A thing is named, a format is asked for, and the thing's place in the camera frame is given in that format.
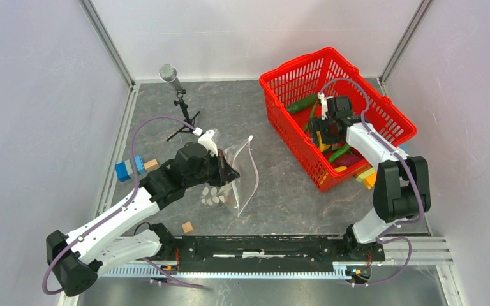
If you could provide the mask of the yellow toy pepper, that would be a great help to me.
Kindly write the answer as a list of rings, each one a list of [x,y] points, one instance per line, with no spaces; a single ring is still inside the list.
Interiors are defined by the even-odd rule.
[[[318,147],[320,152],[325,152],[326,150],[330,150],[332,148],[331,144],[326,144],[323,142],[322,134],[320,131],[316,132],[316,140],[318,142],[316,146]]]

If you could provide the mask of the polka dot zip bag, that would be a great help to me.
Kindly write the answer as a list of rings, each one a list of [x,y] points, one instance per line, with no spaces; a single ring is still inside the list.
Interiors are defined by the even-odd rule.
[[[223,187],[205,187],[200,202],[209,207],[226,206],[237,217],[241,216],[259,185],[259,174],[251,152],[253,135],[223,150],[226,161],[240,177]]]

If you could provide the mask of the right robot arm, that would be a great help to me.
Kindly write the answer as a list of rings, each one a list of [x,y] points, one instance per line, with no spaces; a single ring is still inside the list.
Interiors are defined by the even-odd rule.
[[[308,120],[318,147],[344,143],[375,170],[373,207],[343,236],[343,253],[359,260],[382,242],[389,230],[419,221],[429,209],[429,172],[421,156],[409,156],[386,140],[364,115],[356,116],[346,96],[318,94],[321,115]]]

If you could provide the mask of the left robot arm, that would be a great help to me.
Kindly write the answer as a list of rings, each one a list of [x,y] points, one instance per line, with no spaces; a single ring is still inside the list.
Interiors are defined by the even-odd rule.
[[[43,292],[77,296],[119,265],[154,255],[162,260],[170,258],[174,241],[153,230],[120,242],[115,239],[181,199],[187,189],[201,184],[223,187],[240,176],[222,150],[187,143],[173,159],[139,180],[116,206],[69,233],[55,230],[46,237],[48,270],[43,276]]]

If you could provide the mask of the red plastic basket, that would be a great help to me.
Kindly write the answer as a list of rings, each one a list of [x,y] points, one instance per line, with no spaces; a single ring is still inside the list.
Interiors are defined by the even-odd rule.
[[[262,74],[259,84],[264,90],[268,120],[321,192],[370,167],[365,159],[361,159],[345,171],[337,172],[329,162],[328,153],[321,152],[313,144],[310,134],[303,131],[311,109],[306,108],[296,114],[286,110],[288,105],[320,92],[335,78],[338,82],[330,85],[324,93],[348,96],[356,114],[366,107],[363,97],[366,93],[370,102],[366,119],[393,145],[401,145],[418,132],[390,98],[381,95],[360,75],[358,68],[332,47],[296,57]]]

